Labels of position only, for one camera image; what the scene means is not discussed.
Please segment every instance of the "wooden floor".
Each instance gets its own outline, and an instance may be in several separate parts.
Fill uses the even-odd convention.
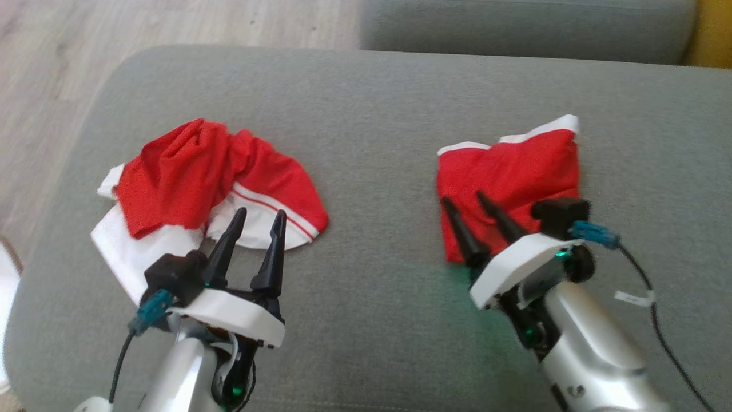
[[[105,79],[167,44],[358,48],[358,0],[0,0],[0,235],[25,261]],[[0,396],[0,412],[15,412]]]

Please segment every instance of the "yellow fabric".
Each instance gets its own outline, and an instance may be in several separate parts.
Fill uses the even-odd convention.
[[[732,0],[698,0],[696,33],[684,63],[732,69]]]

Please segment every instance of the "gray fabric surface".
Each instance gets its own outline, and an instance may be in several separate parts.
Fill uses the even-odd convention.
[[[361,48],[675,64],[695,0],[365,0]]]
[[[29,411],[106,396],[135,307],[89,238],[107,170],[190,119],[249,128],[302,162],[331,216],[289,251],[282,348],[257,359],[252,411],[554,411],[531,355],[444,261],[436,151],[562,114],[581,122],[581,190],[647,268],[668,341],[719,411],[732,405],[732,72],[485,56],[154,48],[109,79],[69,159],[10,318],[7,366]],[[620,253],[588,288],[648,354],[678,411],[699,411],[663,355]],[[239,249],[243,287],[263,254]],[[134,410],[171,343],[133,342],[115,411]]]

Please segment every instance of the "red fabric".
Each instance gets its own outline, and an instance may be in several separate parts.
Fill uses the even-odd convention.
[[[579,197],[579,160],[575,134],[566,129],[538,134],[522,143],[498,143],[488,150],[465,148],[438,160],[437,192],[457,206],[475,235],[495,255],[506,248],[496,223],[480,207],[476,192],[486,193],[529,232],[539,231],[531,205],[542,199]],[[455,235],[442,210],[446,258],[462,262]]]
[[[307,172],[248,130],[193,120],[146,144],[116,187],[130,234],[141,239],[164,224],[198,229],[238,181],[272,196],[320,230],[327,214]]]

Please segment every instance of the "cable tag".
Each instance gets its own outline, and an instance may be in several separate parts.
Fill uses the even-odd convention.
[[[615,292],[615,299],[627,302],[629,304],[634,304],[636,306],[648,308],[651,307],[651,305],[656,301],[656,294],[653,292],[653,290],[649,290],[648,295],[645,298],[642,298],[640,296],[630,295],[628,293],[618,290]]]

